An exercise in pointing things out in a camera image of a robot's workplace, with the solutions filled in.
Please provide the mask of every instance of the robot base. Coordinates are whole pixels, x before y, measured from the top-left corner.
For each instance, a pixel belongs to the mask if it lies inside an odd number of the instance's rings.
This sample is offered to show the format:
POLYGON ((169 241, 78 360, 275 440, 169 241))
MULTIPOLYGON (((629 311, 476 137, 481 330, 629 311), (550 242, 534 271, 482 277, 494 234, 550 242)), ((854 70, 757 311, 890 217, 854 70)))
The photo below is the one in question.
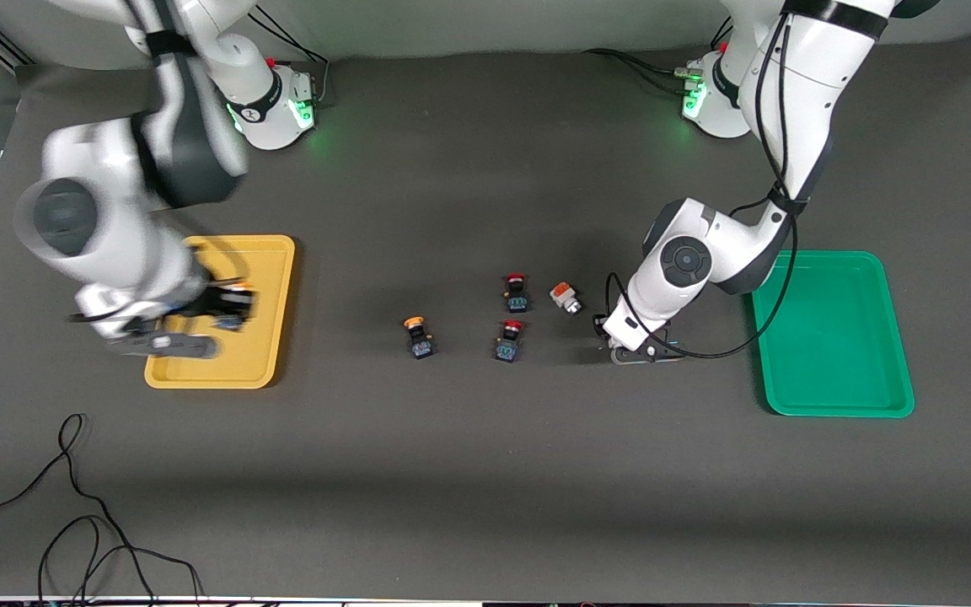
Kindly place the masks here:
POLYGON ((313 128, 316 108, 313 105, 313 82, 308 73, 297 73, 286 66, 272 68, 282 80, 282 96, 260 122, 249 122, 234 116, 235 127, 246 136, 251 146, 277 150, 292 145, 309 128, 313 128))
POLYGON ((684 118, 698 124, 704 132, 713 137, 723 139, 735 139, 751 131, 743 112, 739 108, 732 107, 732 101, 724 93, 718 91, 714 86, 711 73, 714 69, 714 62, 721 56, 718 51, 710 51, 703 57, 689 62, 687 67, 701 69, 705 74, 705 92, 700 104, 695 108, 684 107, 681 115, 684 118))
POLYGON ((242 330, 220 330, 202 316, 186 319, 166 316, 168 331, 211 337, 219 350, 211 358, 149 357, 145 380, 161 389, 255 389, 275 377, 280 355, 280 335, 290 292, 294 262, 294 241, 285 235, 235 235, 235 237, 189 237, 197 247, 199 261, 216 277, 235 276, 246 265, 246 279, 255 292, 253 315, 242 330))

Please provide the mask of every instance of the gray table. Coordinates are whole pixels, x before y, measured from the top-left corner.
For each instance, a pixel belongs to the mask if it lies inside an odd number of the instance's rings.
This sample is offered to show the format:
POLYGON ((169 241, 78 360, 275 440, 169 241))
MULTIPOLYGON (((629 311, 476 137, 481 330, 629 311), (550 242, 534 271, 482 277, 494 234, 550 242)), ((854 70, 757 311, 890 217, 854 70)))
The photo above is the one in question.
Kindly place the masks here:
MULTIPOLYGON (((751 354, 616 368, 589 319, 551 307, 567 280, 600 308, 664 202, 729 208, 770 184, 754 138, 713 141, 587 55, 339 62, 319 130, 185 212, 299 239, 284 377, 149 389, 143 360, 61 322, 78 285, 11 227, 43 137, 137 109, 148 82, 27 73, 0 165, 0 499, 84 411, 83 483, 209 594, 971 604, 971 40, 874 51, 802 218, 805 249, 885 262, 917 396, 900 422, 771 415, 751 354), (539 308, 505 365, 490 348, 512 271, 539 308), (412 314, 438 357, 405 352, 412 314)), ((744 310, 710 289, 677 333, 731 346, 744 310)), ((85 511, 59 470, 3 512, 0 593, 34 592, 44 545, 85 511)), ((62 587, 84 536, 51 560, 62 587)), ((140 592, 124 560, 101 590, 140 592)))

